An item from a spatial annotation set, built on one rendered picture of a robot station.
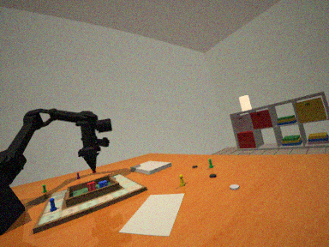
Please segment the blue pawn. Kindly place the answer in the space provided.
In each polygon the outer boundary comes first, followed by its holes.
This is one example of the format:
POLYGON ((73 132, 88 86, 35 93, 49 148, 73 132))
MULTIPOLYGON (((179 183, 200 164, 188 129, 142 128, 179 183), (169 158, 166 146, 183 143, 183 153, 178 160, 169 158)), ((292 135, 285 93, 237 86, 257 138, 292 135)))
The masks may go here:
POLYGON ((51 212, 57 210, 57 207, 55 207, 55 202, 54 202, 54 199, 53 198, 50 199, 50 205, 51 205, 51 208, 50 208, 50 211, 51 212))

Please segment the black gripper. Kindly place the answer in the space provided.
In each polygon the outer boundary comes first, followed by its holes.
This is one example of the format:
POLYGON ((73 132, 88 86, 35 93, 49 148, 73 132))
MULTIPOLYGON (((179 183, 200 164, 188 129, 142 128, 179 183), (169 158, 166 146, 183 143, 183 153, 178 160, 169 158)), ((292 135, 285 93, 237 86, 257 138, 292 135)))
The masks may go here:
POLYGON ((78 152, 78 156, 82 156, 93 171, 96 170, 96 157, 100 153, 97 153, 97 151, 101 151, 101 147, 96 146, 96 144, 94 146, 95 138, 97 139, 96 133, 83 135, 81 138, 83 141, 83 148, 78 152))

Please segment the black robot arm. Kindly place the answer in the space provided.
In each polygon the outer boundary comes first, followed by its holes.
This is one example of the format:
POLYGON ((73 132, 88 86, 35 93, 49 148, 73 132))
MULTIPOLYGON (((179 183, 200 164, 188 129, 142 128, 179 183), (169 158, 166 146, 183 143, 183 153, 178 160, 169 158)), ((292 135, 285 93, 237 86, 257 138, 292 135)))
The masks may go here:
MULTIPOLYGON (((96 133, 95 130, 98 132, 112 131, 111 120, 109 118, 98 120, 97 115, 92 111, 72 112, 58 109, 28 111, 23 118, 23 126, 9 145, 9 148, 0 152, 0 173, 8 185, 15 180, 27 162, 23 153, 35 130, 47 126, 53 120, 71 122, 75 123, 76 126, 81 126, 82 135, 94 134, 96 133), (43 122, 40 116, 41 112, 50 114, 50 119, 43 122)), ((107 148, 109 143, 108 137, 103 137, 103 139, 97 137, 94 146, 96 144, 96 146, 107 148)))

